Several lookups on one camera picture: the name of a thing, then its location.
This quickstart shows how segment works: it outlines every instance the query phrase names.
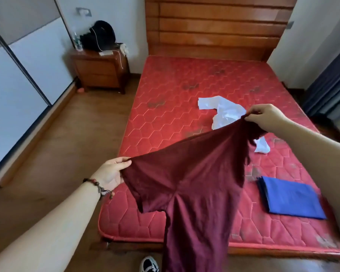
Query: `nightstand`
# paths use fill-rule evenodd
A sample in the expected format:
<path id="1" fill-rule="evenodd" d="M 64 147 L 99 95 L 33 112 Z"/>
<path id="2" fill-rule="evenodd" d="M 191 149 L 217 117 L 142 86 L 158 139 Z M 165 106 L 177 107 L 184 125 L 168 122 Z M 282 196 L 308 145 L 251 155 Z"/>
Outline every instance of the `nightstand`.
<path id="1" fill-rule="evenodd" d="M 73 51 L 71 58 L 82 86 L 118 88 L 125 94 L 125 85 L 129 77 L 127 57 L 121 51 L 101 56 L 96 51 Z"/>

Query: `headboard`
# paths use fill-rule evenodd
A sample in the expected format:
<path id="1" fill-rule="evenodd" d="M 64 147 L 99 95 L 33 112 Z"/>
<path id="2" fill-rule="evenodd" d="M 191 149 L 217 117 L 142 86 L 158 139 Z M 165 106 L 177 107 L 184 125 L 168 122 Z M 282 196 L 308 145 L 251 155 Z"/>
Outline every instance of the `headboard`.
<path id="1" fill-rule="evenodd" d="M 149 54 L 267 61 L 297 0 L 145 0 Z"/>

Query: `black and white sneaker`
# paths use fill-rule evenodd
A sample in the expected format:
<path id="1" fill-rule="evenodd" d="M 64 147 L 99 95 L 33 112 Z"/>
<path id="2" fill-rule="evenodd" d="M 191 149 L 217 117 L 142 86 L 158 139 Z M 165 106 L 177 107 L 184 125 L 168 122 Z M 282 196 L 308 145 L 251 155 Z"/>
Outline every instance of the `black and white sneaker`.
<path id="1" fill-rule="evenodd" d="M 140 272 L 160 272 L 160 270 L 154 258 L 147 256 L 141 262 Z"/>

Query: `bracelet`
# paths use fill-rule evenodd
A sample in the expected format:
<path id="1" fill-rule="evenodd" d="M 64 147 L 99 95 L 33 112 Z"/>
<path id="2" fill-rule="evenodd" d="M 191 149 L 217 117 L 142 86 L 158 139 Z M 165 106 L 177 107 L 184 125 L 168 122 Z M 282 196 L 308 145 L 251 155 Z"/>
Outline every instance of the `bracelet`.
<path id="1" fill-rule="evenodd" d="M 83 179 L 83 183 L 85 183 L 85 182 L 90 182 L 90 183 L 92 183 L 94 186 L 98 187 L 98 193 L 101 194 L 101 197 L 104 196 L 104 195 L 106 195 L 107 193 L 110 193 L 109 198 L 110 198 L 110 199 L 113 198 L 114 192 L 113 192 L 113 191 L 110 191 L 110 190 L 105 190 L 103 187 L 100 186 L 100 183 L 99 183 L 97 180 L 95 180 L 94 178 L 92 178 L 92 179 L 91 179 L 91 178 L 84 178 L 84 179 Z"/>

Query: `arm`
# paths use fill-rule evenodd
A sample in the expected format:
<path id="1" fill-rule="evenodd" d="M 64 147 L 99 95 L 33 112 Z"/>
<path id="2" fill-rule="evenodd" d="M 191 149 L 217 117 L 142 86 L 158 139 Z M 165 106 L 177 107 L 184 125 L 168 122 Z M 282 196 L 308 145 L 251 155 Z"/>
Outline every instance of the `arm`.
<path id="1" fill-rule="evenodd" d="M 119 170 L 131 160 L 115 158 L 91 178 L 113 190 L 121 182 Z M 65 201 L 0 253 L 0 271 L 64 271 L 100 198 L 98 188 L 83 183 Z"/>
<path id="2" fill-rule="evenodd" d="M 254 105 L 245 119 L 274 133 L 292 149 L 321 189 L 331 206 L 340 214 L 340 143 L 288 119 L 271 104 Z"/>

